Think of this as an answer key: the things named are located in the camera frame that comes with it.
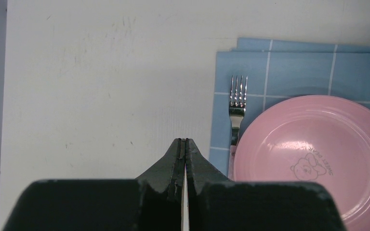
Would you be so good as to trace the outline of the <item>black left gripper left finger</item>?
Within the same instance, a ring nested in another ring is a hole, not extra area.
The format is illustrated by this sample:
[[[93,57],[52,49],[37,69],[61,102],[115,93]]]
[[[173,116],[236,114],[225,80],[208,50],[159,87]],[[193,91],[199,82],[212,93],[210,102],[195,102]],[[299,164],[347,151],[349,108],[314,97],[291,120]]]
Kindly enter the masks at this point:
[[[164,156],[136,178],[142,185],[138,230],[182,229],[185,139],[175,139]]]

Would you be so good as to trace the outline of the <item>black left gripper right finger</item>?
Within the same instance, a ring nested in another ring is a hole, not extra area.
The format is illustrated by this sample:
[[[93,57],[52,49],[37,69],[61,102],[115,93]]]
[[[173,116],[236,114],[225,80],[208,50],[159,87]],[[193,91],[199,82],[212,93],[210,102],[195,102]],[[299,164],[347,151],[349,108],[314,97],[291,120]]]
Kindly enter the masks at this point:
[[[232,230],[233,183],[203,157],[193,139],[185,144],[190,230]]]

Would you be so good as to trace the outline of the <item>pink handled fork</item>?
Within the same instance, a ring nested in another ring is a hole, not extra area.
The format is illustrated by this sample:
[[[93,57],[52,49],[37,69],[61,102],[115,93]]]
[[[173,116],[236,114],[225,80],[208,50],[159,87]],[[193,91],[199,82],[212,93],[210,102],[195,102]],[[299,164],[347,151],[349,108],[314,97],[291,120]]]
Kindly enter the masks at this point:
[[[228,105],[228,112],[231,121],[228,178],[231,180],[234,179],[234,159],[239,141],[240,125],[246,112],[247,81],[247,76],[241,75],[231,77]]]

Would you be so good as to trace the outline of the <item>blue checked cloth napkin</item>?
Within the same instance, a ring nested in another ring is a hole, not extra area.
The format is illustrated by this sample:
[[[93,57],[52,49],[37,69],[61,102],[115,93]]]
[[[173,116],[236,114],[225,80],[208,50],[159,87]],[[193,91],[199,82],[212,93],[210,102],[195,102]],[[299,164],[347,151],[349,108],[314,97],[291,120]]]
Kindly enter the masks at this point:
[[[241,130],[264,110],[302,95],[332,95],[370,109],[370,47],[239,38],[216,54],[209,161],[228,173],[231,77],[248,78],[247,109]]]

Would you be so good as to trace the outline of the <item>pink plate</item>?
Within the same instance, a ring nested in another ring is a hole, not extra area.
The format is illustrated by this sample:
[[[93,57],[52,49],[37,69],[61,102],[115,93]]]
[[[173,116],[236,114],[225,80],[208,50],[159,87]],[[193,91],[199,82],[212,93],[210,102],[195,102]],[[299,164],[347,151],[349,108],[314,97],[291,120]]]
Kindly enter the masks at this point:
[[[370,231],[370,109],[322,95],[277,103],[244,131],[233,179],[316,182],[348,230]]]

